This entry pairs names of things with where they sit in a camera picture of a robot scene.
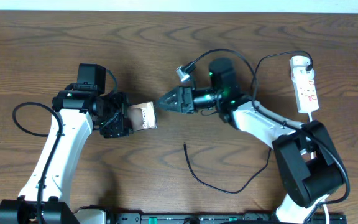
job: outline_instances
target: power socket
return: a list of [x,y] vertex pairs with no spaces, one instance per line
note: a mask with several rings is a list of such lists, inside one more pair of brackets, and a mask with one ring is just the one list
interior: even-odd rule
[[299,113],[311,113],[319,108],[314,85],[314,70],[306,71],[310,63],[310,59],[304,56],[294,56],[290,60],[291,79]]

